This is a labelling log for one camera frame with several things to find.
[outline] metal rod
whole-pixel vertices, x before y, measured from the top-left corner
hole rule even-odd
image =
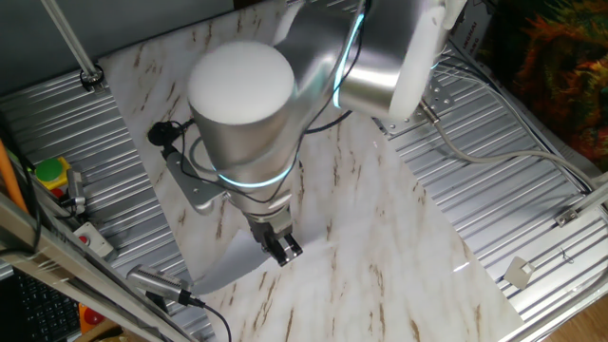
[[[76,61],[80,65],[80,68],[85,72],[85,75],[89,79],[99,79],[100,72],[93,65],[93,62],[88,58],[85,49],[78,41],[76,34],[72,30],[72,27],[67,22],[64,13],[57,5],[55,0],[41,0],[45,9],[47,9],[48,15],[57,26],[57,29],[61,32],[61,35],[64,37],[67,46],[72,51],[72,54],[76,58]]]
[[[9,241],[18,246],[33,247],[35,220],[3,194],[0,194],[0,218],[0,247],[6,247]],[[53,217],[48,220],[53,231],[42,227],[38,252],[34,256],[6,255],[3,259],[146,340],[162,340],[148,330],[154,327],[171,341],[196,341],[167,313],[80,243],[63,223]]]

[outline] red button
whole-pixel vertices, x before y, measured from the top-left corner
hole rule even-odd
[[[64,191],[63,191],[62,189],[60,189],[60,188],[54,188],[54,189],[50,190],[50,192],[51,192],[53,195],[55,195],[55,197],[56,197],[57,199],[59,199],[61,196],[63,196],[63,195],[64,195]]]
[[[104,318],[105,317],[98,314],[97,312],[90,310],[89,308],[86,308],[86,310],[85,310],[85,322],[90,325],[97,325],[101,321],[103,321]]]

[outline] metal grating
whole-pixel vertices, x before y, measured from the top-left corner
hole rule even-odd
[[[191,281],[178,244],[108,86],[87,92],[74,72],[0,98],[24,153],[36,164],[63,156],[83,172],[86,212],[118,251],[119,274],[145,264]],[[0,278],[12,274],[0,265]],[[201,339],[213,336],[198,308],[168,303],[178,324]]]
[[[466,67],[455,59],[449,62]],[[522,122],[482,85],[446,75],[434,79],[454,101],[451,109],[439,113],[442,124],[466,153],[489,156],[541,149]],[[583,197],[571,176],[554,163],[527,157],[469,164],[453,158],[426,122],[392,134],[383,130],[524,321],[548,314],[607,269],[603,213],[564,229],[554,221]],[[562,249],[573,263],[564,259]],[[502,280],[514,256],[537,267],[522,291]]]

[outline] marble surface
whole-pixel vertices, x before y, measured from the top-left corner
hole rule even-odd
[[[189,118],[185,85],[202,53],[234,39],[270,42],[282,11],[281,3],[259,4],[101,61],[194,279],[249,228],[223,199],[198,215],[145,133],[154,122]],[[190,129],[187,144],[197,135]],[[304,254],[284,268],[270,259],[204,297],[225,315],[234,341],[496,341],[521,326],[370,118],[351,115],[308,136],[300,159],[292,211]]]

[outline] gray cable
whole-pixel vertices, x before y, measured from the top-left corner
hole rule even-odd
[[[447,133],[445,132],[444,128],[441,126],[441,123],[437,122],[434,124],[434,126],[437,129],[437,132],[439,132],[439,135],[444,139],[444,142],[446,142],[446,145],[452,151],[454,151],[454,154],[456,156],[458,156],[458,158],[463,159],[467,162],[491,163],[491,162],[502,162],[504,160],[515,158],[515,157],[525,157],[525,156],[541,157],[541,158],[545,158],[550,161],[561,164],[562,166],[564,166],[565,168],[570,170],[573,174],[575,174],[578,178],[580,178],[581,180],[586,182],[587,185],[592,190],[595,191],[598,189],[596,187],[596,185],[594,184],[594,182],[589,178],[589,176],[585,175],[585,173],[582,172],[579,168],[577,168],[573,163],[571,163],[570,161],[567,161],[561,157],[558,157],[554,154],[544,152],[544,151],[524,150],[524,151],[503,153],[500,155],[490,156],[490,157],[473,157],[473,156],[467,155],[467,153],[461,151],[458,147],[456,147],[456,145],[454,145],[452,140],[447,136]]]
[[[515,110],[515,108],[513,108],[513,105],[511,105],[509,103],[509,101],[507,101],[501,93],[499,93],[498,91],[492,89],[492,87],[490,85],[488,85],[487,83],[485,83],[485,82],[483,82],[481,80],[475,79],[475,78],[470,78],[470,77],[466,77],[466,76],[456,75],[456,74],[453,74],[453,73],[447,72],[447,71],[435,70],[435,72],[437,72],[439,74],[445,74],[445,75],[448,75],[448,76],[460,78],[460,79],[463,79],[463,80],[473,81],[475,83],[478,83],[478,84],[484,86],[493,95],[498,96],[500,98],[500,100],[502,100],[502,102],[509,108],[509,110],[511,110],[513,113],[516,113],[516,110]],[[510,159],[510,158],[524,157],[524,156],[535,156],[535,157],[545,158],[545,159],[548,159],[550,161],[557,162],[557,163],[561,164],[562,166],[564,166],[565,168],[567,168],[568,170],[570,170],[579,179],[581,179],[582,181],[584,181],[585,183],[587,183],[587,185],[589,186],[589,188],[591,188],[592,190],[595,191],[595,190],[598,189],[598,187],[591,180],[591,178],[589,178],[589,176],[587,176],[584,172],[582,172],[582,170],[580,170],[578,167],[576,167],[573,163],[565,160],[562,157],[554,155],[552,153],[544,152],[544,151],[535,151],[535,150],[524,150],[524,151],[515,151],[515,152],[504,153],[502,155],[490,156],[490,157],[473,157],[473,156],[467,155],[465,152],[461,151],[460,149],[458,149],[458,147],[456,147],[454,145],[454,143],[447,136],[444,128],[441,126],[441,124],[439,122],[433,123],[433,121],[431,121],[431,124],[433,124],[435,126],[435,128],[437,128],[437,131],[439,132],[439,135],[444,139],[444,141],[446,142],[447,146],[449,146],[449,148],[452,149],[452,151],[454,151],[454,153],[459,158],[461,158],[463,160],[466,160],[468,162],[476,162],[476,163],[501,162],[501,161],[504,161],[504,160],[507,160],[507,159]]]

